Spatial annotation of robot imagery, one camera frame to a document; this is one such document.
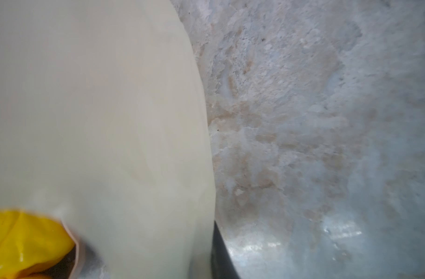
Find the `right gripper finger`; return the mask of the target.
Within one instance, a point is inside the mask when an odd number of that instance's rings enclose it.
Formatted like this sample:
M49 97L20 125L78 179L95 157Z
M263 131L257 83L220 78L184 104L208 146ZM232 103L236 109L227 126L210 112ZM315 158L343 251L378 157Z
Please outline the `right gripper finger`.
M211 271L213 279L240 279L216 222L212 239Z

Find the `yellow plastic bag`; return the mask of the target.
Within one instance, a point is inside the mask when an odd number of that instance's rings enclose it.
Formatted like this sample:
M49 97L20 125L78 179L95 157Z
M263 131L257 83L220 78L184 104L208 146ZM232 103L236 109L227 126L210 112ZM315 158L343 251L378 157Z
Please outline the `yellow plastic bag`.
M0 1L0 209L61 220L114 279L209 279L215 197L169 1Z

